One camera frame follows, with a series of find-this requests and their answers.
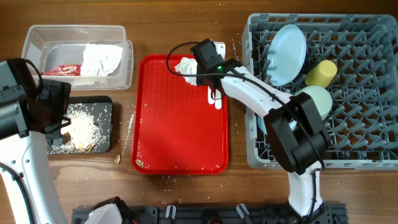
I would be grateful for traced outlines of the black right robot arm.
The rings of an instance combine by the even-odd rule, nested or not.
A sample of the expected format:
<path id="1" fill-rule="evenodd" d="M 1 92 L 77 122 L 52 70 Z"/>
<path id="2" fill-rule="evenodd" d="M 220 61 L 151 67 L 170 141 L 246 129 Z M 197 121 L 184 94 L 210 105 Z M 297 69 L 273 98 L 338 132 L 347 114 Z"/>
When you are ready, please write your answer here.
<path id="1" fill-rule="evenodd" d="M 323 205 L 320 172 L 330 137 L 311 96 L 269 86 L 237 60 L 225 60 L 210 39 L 195 42 L 190 51 L 200 84 L 244 103 L 263 118 L 272 154 L 289 175 L 289 205 L 302 222 L 312 222 Z"/>

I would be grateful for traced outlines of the green bowl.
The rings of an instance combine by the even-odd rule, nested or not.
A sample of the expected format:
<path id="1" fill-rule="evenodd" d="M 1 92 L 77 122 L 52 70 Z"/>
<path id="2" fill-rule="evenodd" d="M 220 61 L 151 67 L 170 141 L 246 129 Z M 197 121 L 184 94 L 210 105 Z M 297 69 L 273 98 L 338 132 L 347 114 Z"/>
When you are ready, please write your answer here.
<path id="1" fill-rule="evenodd" d="M 308 94 L 313 99 L 322 120 L 326 119 L 333 104 L 329 92 L 321 86 L 311 85 L 295 92 L 294 96 L 297 96 L 300 93 Z"/>

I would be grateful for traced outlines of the large light blue plate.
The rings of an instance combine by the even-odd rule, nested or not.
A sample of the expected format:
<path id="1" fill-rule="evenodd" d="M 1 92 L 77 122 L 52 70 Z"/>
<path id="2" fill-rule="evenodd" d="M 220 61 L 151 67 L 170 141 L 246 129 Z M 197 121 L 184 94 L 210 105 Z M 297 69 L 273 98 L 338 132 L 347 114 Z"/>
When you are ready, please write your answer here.
<path id="1" fill-rule="evenodd" d="M 273 38 L 267 59 L 271 84 L 282 86 L 293 81 L 301 71 L 307 53 L 303 32 L 295 25 L 283 26 Z"/>

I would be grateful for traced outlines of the white plastic spoon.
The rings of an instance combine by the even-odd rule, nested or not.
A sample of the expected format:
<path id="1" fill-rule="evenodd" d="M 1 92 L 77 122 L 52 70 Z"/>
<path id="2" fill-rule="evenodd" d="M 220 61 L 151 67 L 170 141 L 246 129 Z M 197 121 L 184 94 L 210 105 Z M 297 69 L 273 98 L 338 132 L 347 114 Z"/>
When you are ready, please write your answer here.
<path id="1" fill-rule="evenodd" d="M 222 95 L 219 90 L 215 90 L 215 108 L 222 109 Z"/>

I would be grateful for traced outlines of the red snack wrapper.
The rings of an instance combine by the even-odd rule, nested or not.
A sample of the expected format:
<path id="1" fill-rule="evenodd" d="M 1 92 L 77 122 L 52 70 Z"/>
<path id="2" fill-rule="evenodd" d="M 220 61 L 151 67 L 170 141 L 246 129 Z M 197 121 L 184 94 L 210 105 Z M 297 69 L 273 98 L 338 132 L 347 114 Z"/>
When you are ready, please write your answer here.
<path id="1" fill-rule="evenodd" d="M 41 75 L 45 76 L 80 76 L 81 65 L 69 64 L 59 65 L 49 71 L 42 72 Z"/>

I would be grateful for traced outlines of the small light blue saucer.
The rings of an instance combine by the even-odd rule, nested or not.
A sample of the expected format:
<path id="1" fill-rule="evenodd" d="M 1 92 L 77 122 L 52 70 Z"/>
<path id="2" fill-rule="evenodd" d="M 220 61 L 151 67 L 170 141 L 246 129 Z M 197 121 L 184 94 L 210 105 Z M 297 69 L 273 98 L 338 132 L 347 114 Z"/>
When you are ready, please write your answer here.
<path id="1" fill-rule="evenodd" d="M 267 135 L 267 130 L 266 130 L 266 126 L 265 126 L 265 122 L 264 122 L 263 117 L 257 115 L 256 118 L 257 118 L 257 125 L 259 126 L 260 130 L 261 130 L 265 135 Z M 289 123 L 289 126 L 290 126 L 291 130 L 294 131 L 295 128 L 296 128 L 296 126 L 297 126 L 296 120 L 292 120 L 292 121 Z"/>

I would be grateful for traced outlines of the yellow plastic cup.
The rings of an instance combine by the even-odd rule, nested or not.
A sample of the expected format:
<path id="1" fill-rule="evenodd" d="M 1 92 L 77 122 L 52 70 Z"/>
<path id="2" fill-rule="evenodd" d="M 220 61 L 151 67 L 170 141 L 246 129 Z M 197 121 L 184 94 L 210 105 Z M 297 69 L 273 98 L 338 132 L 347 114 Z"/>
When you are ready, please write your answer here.
<path id="1" fill-rule="evenodd" d="M 305 84 L 326 88 L 334 79 L 337 71 L 335 63 L 330 60 L 323 60 L 306 74 Z"/>

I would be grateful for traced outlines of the white tissue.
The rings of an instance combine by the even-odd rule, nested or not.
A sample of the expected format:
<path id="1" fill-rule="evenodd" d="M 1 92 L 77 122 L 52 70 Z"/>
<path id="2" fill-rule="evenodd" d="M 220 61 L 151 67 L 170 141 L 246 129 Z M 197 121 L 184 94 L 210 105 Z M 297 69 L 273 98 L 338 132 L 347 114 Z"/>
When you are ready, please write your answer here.
<path id="1" fill-rule="evenodd" d="M 196 75 L 197 74 L 197 61 L 194 58 L 183 57 L 174 69 L 180 74 Z M 196 77 L 183 77 L 185 81 L 193 86 L 197 85 Z"/>

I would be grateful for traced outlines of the white plastic fork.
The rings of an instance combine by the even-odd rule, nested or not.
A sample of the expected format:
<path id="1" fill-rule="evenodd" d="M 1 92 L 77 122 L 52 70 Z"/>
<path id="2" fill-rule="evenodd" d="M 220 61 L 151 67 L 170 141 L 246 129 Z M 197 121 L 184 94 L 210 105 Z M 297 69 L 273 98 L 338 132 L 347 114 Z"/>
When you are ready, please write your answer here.
<path id="1" fill-rule="evenodd" d="M 214 93 L 210 87 L 208 87 L 208 103 L 210 105 L 213 105 L 215 103 Z"/>

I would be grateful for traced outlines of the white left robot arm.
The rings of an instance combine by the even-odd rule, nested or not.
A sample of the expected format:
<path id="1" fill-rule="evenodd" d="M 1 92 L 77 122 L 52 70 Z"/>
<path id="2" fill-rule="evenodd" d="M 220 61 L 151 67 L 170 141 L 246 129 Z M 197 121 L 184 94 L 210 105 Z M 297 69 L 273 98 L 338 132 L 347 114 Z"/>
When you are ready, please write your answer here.
<path id="1" fill-rule="evenodd" d="M 71 123 L 71 85 L 34 80 L 36 70 L 24 58 L 1 62 L 1 177 L 16 223 L 67 223 L 47 151 Z"/>

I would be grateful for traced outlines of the white paper napkin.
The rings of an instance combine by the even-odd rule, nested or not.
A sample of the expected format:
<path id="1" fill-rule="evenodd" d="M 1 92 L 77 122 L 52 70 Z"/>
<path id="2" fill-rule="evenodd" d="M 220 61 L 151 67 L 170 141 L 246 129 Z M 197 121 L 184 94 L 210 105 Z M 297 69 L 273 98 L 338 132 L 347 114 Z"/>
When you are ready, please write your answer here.
<path id="1" fill-rule="evenodd" d="M 117 45 L 86 44 L 80 75 L 106 77 L 117 69 L 122 55 L 123 48 Z"/>

